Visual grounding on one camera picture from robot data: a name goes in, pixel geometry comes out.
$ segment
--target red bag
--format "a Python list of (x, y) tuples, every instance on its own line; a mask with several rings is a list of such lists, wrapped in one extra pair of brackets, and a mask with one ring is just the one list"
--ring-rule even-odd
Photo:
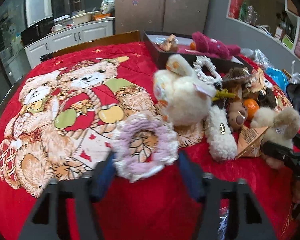
[(234, 19), (238, 19), (242, 3), (243, 0), (231, 0), (228, 16)]

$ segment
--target microwave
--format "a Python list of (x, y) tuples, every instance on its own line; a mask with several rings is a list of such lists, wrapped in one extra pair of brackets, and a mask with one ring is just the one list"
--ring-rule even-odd
[(51, 28), (54, 26), (53, 17), (45, 18), (21, 32), (21, 38), (23, 46), (36, 42), (51, 32)]

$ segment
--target pink plush toy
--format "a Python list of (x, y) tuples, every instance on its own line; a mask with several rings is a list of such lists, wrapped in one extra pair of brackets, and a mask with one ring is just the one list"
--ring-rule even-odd
[(231, 59), (232, 56), (237, 56), (240, 53), (240, 47), (237, 45), (225, 45), (221, 41), (210, 39), (201, 32), (192, 34), (196, 50), (202, 52), (207, 57), (216, 57)]

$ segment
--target person's hand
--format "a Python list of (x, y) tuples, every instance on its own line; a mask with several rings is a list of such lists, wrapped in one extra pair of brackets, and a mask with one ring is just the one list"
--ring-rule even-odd
[(295, 180), (291, 185), (292, 202), (295, 204), (300, 203), (300, 180)]

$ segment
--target white cabinet door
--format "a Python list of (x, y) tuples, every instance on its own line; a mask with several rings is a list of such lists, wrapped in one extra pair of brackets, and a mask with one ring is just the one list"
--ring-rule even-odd
[(112, 21), (89, 23), (76, 28), (79, 43), (113, 35)]
[(62, 31), (47, 37), (51, 52), (55, 52), (79, 43), (76, 28)]
[(25, 49), (25, 51), (31, 68), (34, 68), (41, 63), (41, 56), (52, 52), (49, 48), (48, 39), (44, 39), (33, 45), (30, 45)]

